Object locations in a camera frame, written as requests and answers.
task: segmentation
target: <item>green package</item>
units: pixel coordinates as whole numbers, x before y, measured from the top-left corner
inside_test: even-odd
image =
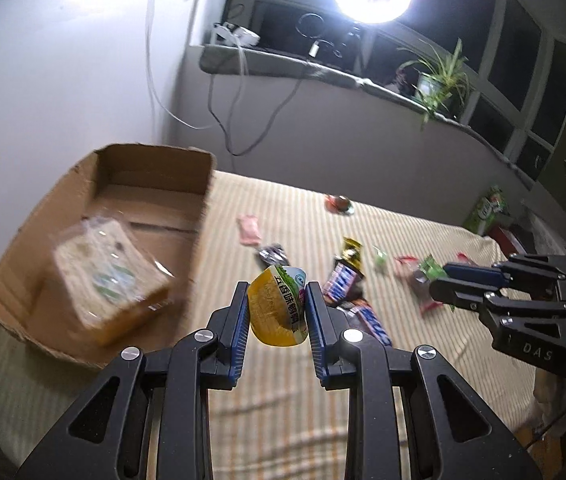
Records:
[[[492,228],[497,213],[505,212],[507,204],[503,191],[498,186],[492,186],[488,192],[477,200],[463,227],[479,236],[485,234]]]

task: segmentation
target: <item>window sill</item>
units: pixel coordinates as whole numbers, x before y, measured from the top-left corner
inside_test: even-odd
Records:
[[[233,46],[207,44],[203,47],[199,67],[203,72],[208,74],[238,75],[239,62],[236,52],[237,49]],[[310,79],[340,88],[352,90],[360,89],[379,99],[410,108],[418,114],[425,112],[425,107],[419,103],[383,88],[367,78],[356,77],[321,64],[306,62],[302,59],[273,54],[271,52],[248,48],[246,48],[244,52],[247,57],[250,75]],[[534,184],[517,166],[505,158],[503,153],[496,150],[469,126],[457,123],[457,121],[448,119],[441,114],[436,114],[431,120],[450,124],[467,133],[469,136],[482,143],[495,158],[512,170],[528,189]]]

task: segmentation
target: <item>pink candy packet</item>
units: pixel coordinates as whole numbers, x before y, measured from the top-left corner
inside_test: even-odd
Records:
[[[261,243],[259,232],[259,218],[256,215],[239,215],[236,218],[239,224],[239,241],[242,245],[258,246]]]

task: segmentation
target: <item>striped tablecloth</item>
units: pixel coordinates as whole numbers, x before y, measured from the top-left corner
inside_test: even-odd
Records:
[[[390,256],[432,253],[439,262],[461,251],[487,265],[503,257],[493,240],[364,204],[355,204],[350,217],[336,216],[324,209],[319,193],[217,172],[186,314],[191,331],[229,302],[236,282],[251,281],[260,271],[255,250],[238,243],[240,213],[258,215],[264,242],[282,244],[309,280],[326,279],[344,235],[360,240],[365,296],[394,346],[435,346],[511,430],[525,423],[533,403],[532,367],[492,350],[489,332],[474,314],[439,308],[421,317],[404,283],[373,272],[372,245]],[[0,446],[7,456],[22,463],[92,378],[90,370],[1,333]],[[273,348],[250,333],[237,388],[210,392],[209,406],[217,479],[343,478],[348,395],[319,386],[308,341]]]

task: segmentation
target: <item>spider plant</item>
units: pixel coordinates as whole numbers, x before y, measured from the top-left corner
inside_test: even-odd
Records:
[[[418,59],[406,61],[399,67],[399,69],[403,69],[412,65],[421,65],[427,72],[422,72],[419,69],[417,69],[417,72],[421,74],[421,77],[428,78],[434,83],[429,86],[427,92],[416,87],[417,97],[425,107],[421,129],[425,127],[425,124],[428,123],[430,118],[434,117],[434,114],[440,107],[448,109],[445,101],[450,99],[455,93],[458,95],[462,106],[468,89],[470,88],[468,74],[463,71],[463,63],[466,62],[468,58],[461,55],[463,43],[460,38],[457,40],[454,53],[445,54],[443,57],[439,56],[436,49],[431,44],[427,43],[427,41],[423,41],[423,43],[426,43],[432,49],[434,58],[430,60],[426,57],[419,56]],[[418,56],[416,52],[409,48],[399,48],[399,50],[407,50]]]

